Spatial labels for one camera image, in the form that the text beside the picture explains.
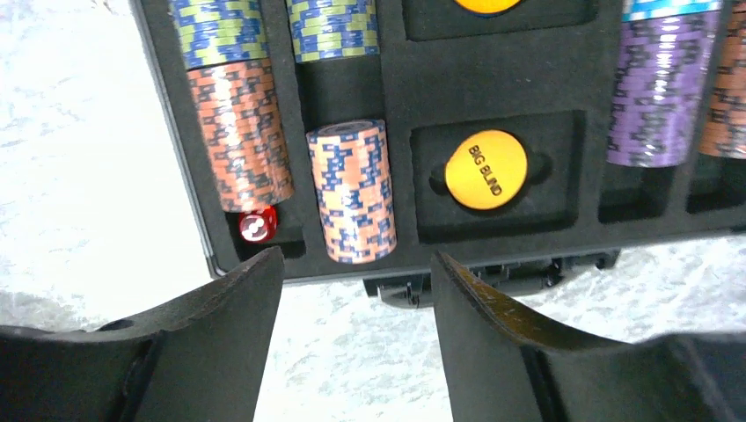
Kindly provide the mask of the red die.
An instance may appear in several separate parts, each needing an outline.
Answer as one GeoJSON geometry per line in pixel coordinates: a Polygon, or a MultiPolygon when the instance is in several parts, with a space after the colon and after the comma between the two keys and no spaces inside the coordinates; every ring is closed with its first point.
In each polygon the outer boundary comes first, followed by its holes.
{"type": "Polygon", "coordinates": [[[278,215],[274,206],[264,207],[249,213],[241,213],[238,218],[238,231],[248,243],[265,243],[277,231],[278,215]]]}

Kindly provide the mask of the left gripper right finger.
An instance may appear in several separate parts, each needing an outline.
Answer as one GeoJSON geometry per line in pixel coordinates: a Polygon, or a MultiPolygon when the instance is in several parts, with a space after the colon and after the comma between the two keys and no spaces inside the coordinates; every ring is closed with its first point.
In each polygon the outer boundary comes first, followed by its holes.
{"type": "Polygon", "coordinates": [[[745,336],[673,333],[628,344],[540,314],[452,257],[431,259],[456,421],[742,421],[745,336]]]}

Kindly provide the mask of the blue yellow chip stack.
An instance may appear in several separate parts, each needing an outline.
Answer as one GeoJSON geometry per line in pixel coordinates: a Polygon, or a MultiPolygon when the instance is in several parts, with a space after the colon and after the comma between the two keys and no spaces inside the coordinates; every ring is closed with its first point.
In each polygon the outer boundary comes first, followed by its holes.
{"type": "Polygon", "coordinates": [[[291,0],[286,7],[297,63],[380,53],[374,0],[291,0]]]}

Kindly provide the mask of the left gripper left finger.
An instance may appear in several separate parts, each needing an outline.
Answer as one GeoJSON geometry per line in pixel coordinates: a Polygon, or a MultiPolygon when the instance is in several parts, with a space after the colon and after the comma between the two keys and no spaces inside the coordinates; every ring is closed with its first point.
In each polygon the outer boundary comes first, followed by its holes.
{"type": "Polygon", "coordinates": [[[2,420],[253,420],[283,273],[273,247],[96,331],[3,326],[2,420]]]}

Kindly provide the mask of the orange chip stack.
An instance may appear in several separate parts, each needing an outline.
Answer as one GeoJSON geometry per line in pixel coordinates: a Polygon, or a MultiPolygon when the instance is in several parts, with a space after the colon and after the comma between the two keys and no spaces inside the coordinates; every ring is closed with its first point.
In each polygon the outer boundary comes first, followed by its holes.
{"type": "Polygon", "coordinates": [[[367,264],[397,246],[386,125],[361,119],[305,134],[326,252],[367,264]]]}

